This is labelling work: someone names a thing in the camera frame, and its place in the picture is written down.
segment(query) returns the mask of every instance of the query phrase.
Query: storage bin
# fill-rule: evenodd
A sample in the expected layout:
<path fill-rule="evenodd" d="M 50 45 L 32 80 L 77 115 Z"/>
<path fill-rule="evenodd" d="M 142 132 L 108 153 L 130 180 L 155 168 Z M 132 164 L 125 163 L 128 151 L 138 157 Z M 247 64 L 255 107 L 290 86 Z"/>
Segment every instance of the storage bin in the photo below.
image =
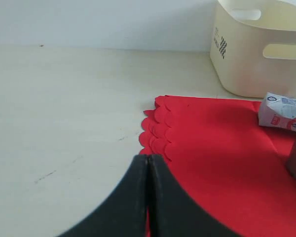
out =
<path fill-rule="evenodd" d="M 228 91 L 296 97 L 296 6 L 278 0 L 218 0 L 210 57 Z"/>

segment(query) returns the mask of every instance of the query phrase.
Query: table surface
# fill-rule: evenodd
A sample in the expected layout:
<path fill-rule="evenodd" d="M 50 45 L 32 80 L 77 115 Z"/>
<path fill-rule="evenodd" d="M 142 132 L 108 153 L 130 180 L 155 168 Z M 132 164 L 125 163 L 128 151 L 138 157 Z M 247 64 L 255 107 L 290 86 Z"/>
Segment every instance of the table surface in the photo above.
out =
<path fill-rule="evenodd" d="M 52 237 L 112 192 L 159 95 L 239 98 L 207 53 L 0 45 L 0 237 Z"/>

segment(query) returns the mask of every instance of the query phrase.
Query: basket handle hole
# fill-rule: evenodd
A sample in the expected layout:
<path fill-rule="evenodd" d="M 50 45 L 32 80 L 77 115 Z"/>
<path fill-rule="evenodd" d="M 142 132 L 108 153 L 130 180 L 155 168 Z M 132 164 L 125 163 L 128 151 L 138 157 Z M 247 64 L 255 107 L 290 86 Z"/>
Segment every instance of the basket handle hole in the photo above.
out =
<path fill-rule="evenodd" d="M 234 19 L 239 21 L 257 21 L 262 16 L 262 12 L 259 9 L 233 9 L 230 14 Z"/>
<path fill-rule="evenodd" d="M 296 60 L 296 45 L 271 43 L 264 48 L 263 56 L 270 59 Z"/>

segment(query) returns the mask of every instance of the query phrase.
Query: red felt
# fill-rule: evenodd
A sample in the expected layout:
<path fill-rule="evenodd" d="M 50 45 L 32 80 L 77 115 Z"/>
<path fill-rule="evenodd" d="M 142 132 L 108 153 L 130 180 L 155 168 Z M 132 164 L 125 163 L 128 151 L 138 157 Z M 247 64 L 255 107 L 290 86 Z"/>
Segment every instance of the red felt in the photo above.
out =
<path fill-rule="evenodd" d="M 161 154 L 188 194 L 243 236 L 296 237 L 295 133 L 260 127 L 260 102 L 160 96 L 141 154 Z"/>

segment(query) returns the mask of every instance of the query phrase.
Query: small carton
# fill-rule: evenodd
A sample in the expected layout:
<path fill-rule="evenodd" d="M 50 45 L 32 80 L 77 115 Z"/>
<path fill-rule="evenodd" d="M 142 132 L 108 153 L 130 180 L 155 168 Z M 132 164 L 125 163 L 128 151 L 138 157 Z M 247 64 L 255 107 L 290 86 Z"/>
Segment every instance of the small carton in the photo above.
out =
<path fill-rule="evenodd" d="M 267 93 L 259 109 L 259 125 L 296 132 L 296 99 Z"/>

